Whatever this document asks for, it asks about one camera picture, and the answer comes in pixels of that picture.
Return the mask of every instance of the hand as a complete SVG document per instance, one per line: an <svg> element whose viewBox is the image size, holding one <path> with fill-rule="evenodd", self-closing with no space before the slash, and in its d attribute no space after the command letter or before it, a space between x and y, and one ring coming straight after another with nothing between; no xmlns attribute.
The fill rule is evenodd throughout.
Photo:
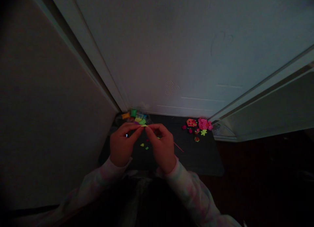
<svg viewBox="0 0 314 227"><path fill-rule="evenodd" d="M174 155L173 135L163 124L152 124L145 127L146 134L153 145L153 154L156 162L165 174L169 174L176 166L177 159ZM160 132L158 139L154 131Z"/></svg>
<svg viewBox="0 0 314 227"><path fill-rule="evenodd" d="M131 130L136 130L129 138L125 135ZM110 160L118 167L124 167L132 154L133 145L140 137L144 127L134 123L124 123L110 136Z"/></svg>

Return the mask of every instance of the pink stick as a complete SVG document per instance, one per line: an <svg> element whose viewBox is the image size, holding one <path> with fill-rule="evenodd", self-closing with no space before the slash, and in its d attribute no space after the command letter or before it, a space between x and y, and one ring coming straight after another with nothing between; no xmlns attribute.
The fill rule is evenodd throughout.
<svg viewBox="0 0 314 227"><path fill-rule="evenodd" d="M183 150L175 142L173 142L173 143L183 152Z"/></svg>

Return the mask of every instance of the black mat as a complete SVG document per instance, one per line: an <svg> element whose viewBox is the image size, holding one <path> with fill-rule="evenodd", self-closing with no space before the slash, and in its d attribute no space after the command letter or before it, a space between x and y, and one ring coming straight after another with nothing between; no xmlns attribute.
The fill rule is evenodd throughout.
<svg viewBox="0 0 314 227"><path fill-rule="evenodd" d="M188 118L160 115L151 115L150 117L154 123L162 123L173 134L174 142L184 151L182 152L175 145L175 154L187 170L199 175L223 175L224 168L211 131L208 130L205 136L199 133L197 137L200 138L200 141L195 142L194 134L189 134L187 130L181 129L183 125L186 125ZM113 123L99 156L100 164L103 164L110 155L110 134L116 131L122 123L123 121L119 120ZM146 142L146 139L146 133L143 131L133 147L133 160L128 170L155 170L158 167L153 156L152 145L150 142Z"/></svg>

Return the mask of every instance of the left hand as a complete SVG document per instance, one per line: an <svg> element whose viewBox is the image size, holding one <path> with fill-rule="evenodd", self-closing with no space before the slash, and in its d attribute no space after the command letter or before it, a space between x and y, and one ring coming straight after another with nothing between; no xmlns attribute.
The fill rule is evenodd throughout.
<svg viewBox="0 0 314 227"><path fill-rule="evenodd" d="M131 130L136 130L129 138L125 135ZM124 123L110 136L110 160L118 167L124 167L132 154L133 145L140 137L144 127L134 123Z"/></svg>

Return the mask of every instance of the green foam piece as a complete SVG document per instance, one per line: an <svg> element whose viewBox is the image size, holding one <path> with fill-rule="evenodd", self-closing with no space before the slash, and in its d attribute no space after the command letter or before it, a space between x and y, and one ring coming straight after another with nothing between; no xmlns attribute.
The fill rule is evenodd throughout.
<svg viewBox="0 0 314 227"><path fill-rule="evenodd" d="M146 120L145 120L145 119L142 119L142 120L139 122L139 124L141 124L141 125L146 124Z"/></svg>
<svg viewBox="0 0 314 227"><path fill-rule="evenodd" d="M136 109L131 109L131 117L136 117Z"/></svg>

